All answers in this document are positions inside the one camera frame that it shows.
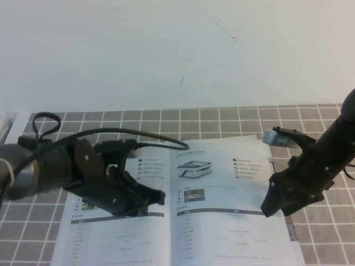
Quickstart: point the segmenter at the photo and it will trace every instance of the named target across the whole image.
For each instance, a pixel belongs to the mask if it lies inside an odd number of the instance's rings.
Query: photo of device
[[[210,162],[190,161],[177,167],[179,177],[200,177],[212,172]]]
[[[192,201],[204,201],[205,200],[205,190],[186,190],[184,191],[184,203]]]

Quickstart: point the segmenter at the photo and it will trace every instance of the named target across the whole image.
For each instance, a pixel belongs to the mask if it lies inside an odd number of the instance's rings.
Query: gray checkered surface
[[[179,140],[214,139],[257,134],[281,126],[303,131],[318,139],[339,116],[341,105],[288,105],[249,108],[177,109],[58,114],[62,127],[50,135],[59,140],[70,134],[97,127],[143,130]],[[55,122],[39,119],[40,132]],[[34,136],[29,122],[25,135]],[[95,134],[87,139],[104,140],[147,137],[127,134]],[[287,167],[300,149],[271,147],[277,171]],[[325,200],[292,215],[293,224],[307,265],[355,265],[355,181],[343,174],[324,193]],[[66,191],[5,202],[0,210],[0,266],[50,265],[62,217]]]

